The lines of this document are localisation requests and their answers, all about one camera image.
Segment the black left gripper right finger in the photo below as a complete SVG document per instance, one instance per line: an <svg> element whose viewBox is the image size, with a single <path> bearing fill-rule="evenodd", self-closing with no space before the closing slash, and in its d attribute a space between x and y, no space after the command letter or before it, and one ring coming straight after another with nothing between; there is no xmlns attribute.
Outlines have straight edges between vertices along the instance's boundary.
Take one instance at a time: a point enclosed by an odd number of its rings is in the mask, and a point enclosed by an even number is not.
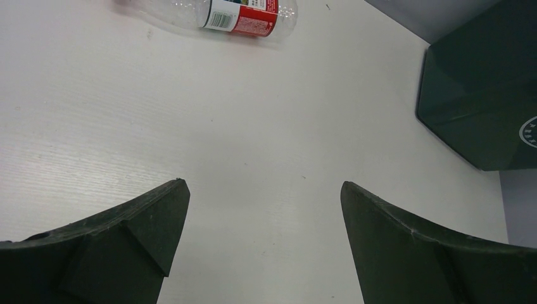
<svg viewBox="0 0 537 304"><path fill-rule="evenodd" d="M346 181L341 208L365 303L535 303L536 250L463 234Z"/></svg>

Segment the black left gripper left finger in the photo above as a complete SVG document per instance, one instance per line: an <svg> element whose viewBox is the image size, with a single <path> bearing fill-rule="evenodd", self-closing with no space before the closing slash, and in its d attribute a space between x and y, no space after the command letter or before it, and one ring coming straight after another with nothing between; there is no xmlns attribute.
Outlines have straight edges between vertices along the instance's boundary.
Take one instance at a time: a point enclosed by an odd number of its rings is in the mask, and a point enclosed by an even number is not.
<svg viewBox="0 0 537 304"><path fill-rule="evenodd" d="M170 180L132 200L22 241L1 242L2 303L156 303L190 192Z"/></svg>

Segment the bottle red blue label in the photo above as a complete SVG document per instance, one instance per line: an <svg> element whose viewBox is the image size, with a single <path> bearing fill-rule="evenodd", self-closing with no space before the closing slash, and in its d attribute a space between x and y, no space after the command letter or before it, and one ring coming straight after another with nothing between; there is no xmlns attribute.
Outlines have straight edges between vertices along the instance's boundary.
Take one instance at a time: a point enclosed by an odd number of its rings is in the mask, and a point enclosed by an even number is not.
<svg viewBox="0 0 537 304"><path fill-rule="evenodd" d="M298 21L296 1L113 1L118 9L181 30L215 30L281 40Z"/></svg>

